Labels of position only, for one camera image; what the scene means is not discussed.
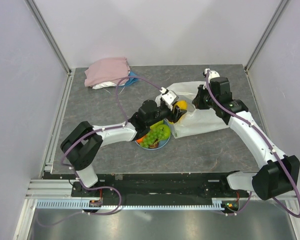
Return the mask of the yellow mango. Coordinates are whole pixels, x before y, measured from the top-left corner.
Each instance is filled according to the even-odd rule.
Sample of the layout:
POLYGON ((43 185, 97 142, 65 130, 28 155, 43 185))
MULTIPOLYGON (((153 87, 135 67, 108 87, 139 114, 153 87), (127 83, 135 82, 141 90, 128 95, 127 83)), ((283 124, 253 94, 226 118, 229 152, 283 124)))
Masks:
POLYGON ((173 108, 172 108, 172 111, 174 110, 174 107, 175 105, 179 106, 180 108, 182 109, 186 109, 186 112, 187 112, 187 102, 185 100, 180 100, 180 101, 177 101, 174 105, 173 105, 173 108))

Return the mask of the white plastic bag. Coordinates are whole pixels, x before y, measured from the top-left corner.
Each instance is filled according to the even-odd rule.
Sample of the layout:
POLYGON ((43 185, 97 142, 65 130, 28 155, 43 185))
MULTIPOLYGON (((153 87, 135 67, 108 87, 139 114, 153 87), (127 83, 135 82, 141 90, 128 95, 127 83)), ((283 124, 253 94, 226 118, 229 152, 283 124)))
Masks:
POLYGON ((182 138, 192 135, 205 134, 228 128, 221 118, 216 116, 213 109, 199 110, 192 104, 192 100, 198 93, 199 85, 205 85, 204 81, 189 81, 173 83, 168 90, 178 95, 178 100, 186 103, 187 112, 176 123, 167 124, 174 138, 182 138))

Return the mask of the green grapes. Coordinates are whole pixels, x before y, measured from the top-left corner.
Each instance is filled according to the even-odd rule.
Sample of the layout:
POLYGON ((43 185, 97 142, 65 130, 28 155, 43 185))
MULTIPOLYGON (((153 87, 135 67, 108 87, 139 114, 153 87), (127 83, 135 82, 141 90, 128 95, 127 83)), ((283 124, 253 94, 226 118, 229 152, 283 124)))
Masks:
POLYGON ((141 143, 138 143, 142 148, 155 149, 158 147, 160 140, 157 139, 156 135, 151 131, 148 132, 141 143))

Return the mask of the orange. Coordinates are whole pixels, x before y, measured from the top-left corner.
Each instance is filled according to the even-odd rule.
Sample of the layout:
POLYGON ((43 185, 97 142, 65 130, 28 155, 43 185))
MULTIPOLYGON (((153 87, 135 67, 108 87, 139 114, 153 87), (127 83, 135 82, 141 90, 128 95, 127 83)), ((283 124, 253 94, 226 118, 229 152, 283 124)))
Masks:
POLYGON ((141 137, 141 138, 137 139, 136 142, 137 142, 138 144, 140 144, 140 143, 143 142, 143 140, 144 140, 144 137, 141 137))

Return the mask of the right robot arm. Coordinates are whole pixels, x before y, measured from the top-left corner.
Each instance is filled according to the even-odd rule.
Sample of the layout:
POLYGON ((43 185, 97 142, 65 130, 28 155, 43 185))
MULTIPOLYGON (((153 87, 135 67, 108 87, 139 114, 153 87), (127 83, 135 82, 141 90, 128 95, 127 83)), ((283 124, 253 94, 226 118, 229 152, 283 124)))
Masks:
POLYGON ((248 107, 239 99, 233 99, 229 80, 214 77, 209 83, 198 86, 192 104, 198 110, 213 109, 243 141, 252 153, 258 172, 236 171, 219 184, 225 197, 237 190, 250 191, 262 200, 269 200, 292 191, 298 182, 300 161, 295 155, 288 156, 264 134, 256 124, 248 107))

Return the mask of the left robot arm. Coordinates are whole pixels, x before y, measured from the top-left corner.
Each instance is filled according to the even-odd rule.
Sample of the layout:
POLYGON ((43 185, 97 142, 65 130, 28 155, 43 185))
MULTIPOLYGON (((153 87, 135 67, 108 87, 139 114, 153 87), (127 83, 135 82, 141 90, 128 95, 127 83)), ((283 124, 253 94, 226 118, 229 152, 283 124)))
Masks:
POLYGON ((164 100, 159 105, 154 100, 146 100, 123 123, 92 126, 88 121, 83 121, 61 143, 62 158, 70 162, 70 167, 83 184, 82 191, 94 197, 99 193, 100 185, 92 162, 101 147, 139 140, 150 132, 151 126, 163 120, 176 123, 186 112, 187 103, 184 100, 175 102, 172 107, 164 100))

